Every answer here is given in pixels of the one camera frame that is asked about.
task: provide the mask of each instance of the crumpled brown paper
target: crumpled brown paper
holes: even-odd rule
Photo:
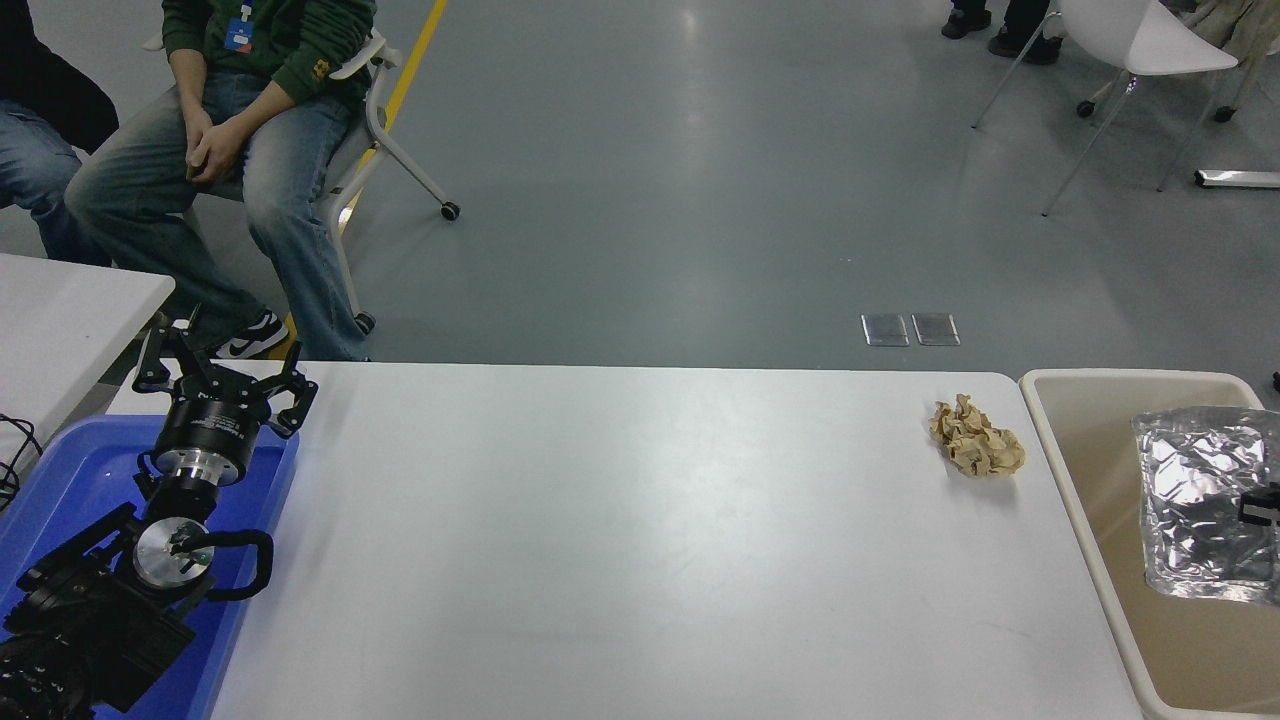
[[[929,434],[947,451],[960,471],[972,478],[1012,475],[1027,461],[1027,451],[1012,430],[995,428],[987,414],[956,396],[956,406],[938,402]]]

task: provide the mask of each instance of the black shoe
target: black shoe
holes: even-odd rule
[[[987,51],[992,55],[1000,55],[1001,58],[1016,58],[1019,53],[1023,51],[1023,46],[1027,45],[1027,38],[1015,38],[1010,35],[1009,28],[1002,27],[996,37],[991,38],[987,44]],[[1023,58],[1024,63],[1030,63],[1032,65],[1052,65],[1057,61],[1057,54],[1062,49],[1061,37],[1044,37],[1041,35],[1032,42],[1032,49],[1027,51],[1027,56]]]
[[[234,337],[214,348],[212,356],[220,360],[252,357],[275,347],[289,337],[289,328],[266,310],[256,323],[236,333]]]
[[[942,36],[951,40],[960,40],[970,32],[987,29],[991,27],[991,10],[965,13],[964,10],[951,10],[947,24],[942,26]]]

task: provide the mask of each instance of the person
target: person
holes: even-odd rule
[[[1048,13],[1048,0],[1009,0],[1005,10],[1005,24],[987,42],[987,50],[992,55],[1001,58],[1016,58],[1032,33],[1039,27]],[[942,35],[951,40],[961,37],[991,26],[991,10],[987,9],[987,0],[951,0],[951,15],[947,24],[942,26]],[[1046,38],[1043,33],[1036,37],[1024,63],[1033,65],[1051,65],[1057,61],[1057,55],[1062,47],[1062,38]]]
[[[31,213],[50,259],[111,264],[64,192],[74,147],[92,152],[119,126],[102,88],[36,38],[27,0],[0,0],[0,196]]]
[[[76,218],[125,269],[168,274],[163,311],[188,318],[214,357],[248,357],[288,337],[280,318],[228,279],[177,214],[239,174],[248,229],[271,260],[314,360],[364,360],[325,224],[325,169],[369,88],[329,74],[372,28],[374,0],[164,0],[174,86],[131,119],[72,181]]]

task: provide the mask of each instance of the robotic arm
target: robotic arm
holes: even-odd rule
[[[18,580],[27,596],[4,619],[0,720],[83,720],[92,706],[124,712],[195,638],[183,618],[200,602],[252,597],[270,582],[271,537],[206,527],[223,487],[244,477],[261,425],[280,437],[302,427],[316,383],[297,370],[294,345],[265,379],[212,364],[187,345],[187,331],[147,337],[133,389],[172,397],[155,447],[138,457],[134,482],[145,506],[124,502]],[[182,369],[172,380],[168,348]],[[269,401],[292,393],[273,413]],[[253,580],[215,588],[209,565],[219,547],[252,546]]]

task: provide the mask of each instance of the blue badge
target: blue badge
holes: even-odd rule
[[[248,53],[253,49],[253,23],[232,18],[227,22],[227,40],[223,47],[237,53]]]

